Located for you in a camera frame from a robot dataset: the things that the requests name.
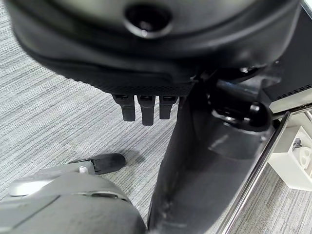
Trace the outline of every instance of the gray carpet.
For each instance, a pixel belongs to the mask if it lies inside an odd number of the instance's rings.
[[[158,115],[156,108],[154,126],[144,127],[137,106],[137,121],[123,122],[109,94],[34,62],[17,45],[0,0],[0,198],[16,178],[75,158],[118,152],[127,166],[105,177],[126,192],[146,219],[176,106],[171,120]],[[311,196],[288,189],[267,167],[231,233],[310,233]]]

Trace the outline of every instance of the chrome frame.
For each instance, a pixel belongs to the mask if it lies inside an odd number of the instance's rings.
[[[265,149],[262,151],[261,156],[256,163],[255,167],[253,168],[252,172],[250,173],[248,179],[246,180],[245,184],[243,185],[242,189],[240,190],[239,194],[237,195],[233,205],[231,206],[229,212],[227,213],[226,217],[224,218],[221,226],[218,229],[219,234],[228,234],[230,233],[230,229],[233,226],[236,218],[238,217],[239,213],[243,209],[244,205],[246,204],[255,184],[257,183],[258,179],[260,178],[265,166],[268,163],[271,153],[274,151],[279,139],[281,138],[287,123],[289,122],[290,118],[293,115],[305,113],[307,118],[311,121],[312,114],[312,103],[298,106],[295,108],[288,109],[286,111],[278,112],[273,114],[273,120],[282,119],[279,127],[271,136],[269,142],[267,143]]]

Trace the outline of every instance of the black plastic tab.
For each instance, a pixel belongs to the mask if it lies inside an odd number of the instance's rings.
[[[134,96],[114,95],[115,102],[121,106],[122,117],[124,121],[135,121],[136,108]]]
[[[121,154],[96,155],[91,158],[77,159],[68,164],[87,161],[92,162],[96,175],[116,172],[126,165],[126,159]]]
[[[159,96],[159,118],[170,119],[172,105],[176,103],[178,97]]]
[[[140,95],[137,100],[141,106],[142,124],[151,126],[154,123],[155,96]]]

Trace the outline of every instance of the chrome bar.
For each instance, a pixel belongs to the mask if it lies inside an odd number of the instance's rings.
[[[310,120],[310,122],[312,122],[312,112],[311,111],[306,111],[304,114]]]
[[[294,108],[288,109],[286,111],[281,111],[281,112],[275,113],[275,114],[273,114],[272,118],[273,118],[273,120],[280,119],[285,115],[286,112],[290,112],[293,115],[297,115],[297,114],[301,114],[301,113],[306,112],[306,111],[312,111],[312,103],[302,105],[302,106],[298,106],[298,107],[294,107]]]
[[[276,129],[276,131],[271,136],[270,140],[268,141],[266,147],[262,151],[262,154],[256,163],[254,169],[252,170],[251,174],[249,175],[246,183],[244,184],[243,188],[239,192],[238,196],[236,197],[233,205],[231,206],[227,216],[223,220],[219,230],[217,233],[219,234],[228,234],[231,227],[233,226],[239,212],[244,207],[248,197],[250,196],[255,184],[257,183],[258,179],[260,178],[260,175],[262,174],[265,166],[268,163],[268,159],[271,155],[271,153],[274,151],[275,146],[277,145],[279,139],[281,138],[281,135],[283,134],[287,122],[291,118],[292,113],[286,112],[286,114],[283,116],[279,127]]]

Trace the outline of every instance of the white plastic part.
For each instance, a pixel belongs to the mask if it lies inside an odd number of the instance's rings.
[[[295,139],[301,148],[293,150]],[[302,126],[286,128],[269,164],[291,189],[312,191],[312,139]]]

